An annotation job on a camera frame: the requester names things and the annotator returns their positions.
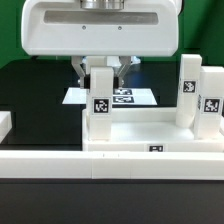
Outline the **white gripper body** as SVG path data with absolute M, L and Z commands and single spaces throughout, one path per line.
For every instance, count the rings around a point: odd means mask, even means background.
M 21 41 L 29 55 L 171 56 L 178 49 L 179 0 L 26 0 Z

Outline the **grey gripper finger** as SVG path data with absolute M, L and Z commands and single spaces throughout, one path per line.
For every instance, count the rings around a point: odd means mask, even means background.
M 82 68 L 83 57 L 82 56 L 72 56 L 71 64 L 75 72 L 79 76 L 79 85 L 81 89 L 90 88 L 90 76 Z
M 131 67 L 131 57 L 130 56 L 119 56 L 118 57 L 121 66 L 114 74 L 113 88 L 118 89 L 123 86 L 123 78 Z

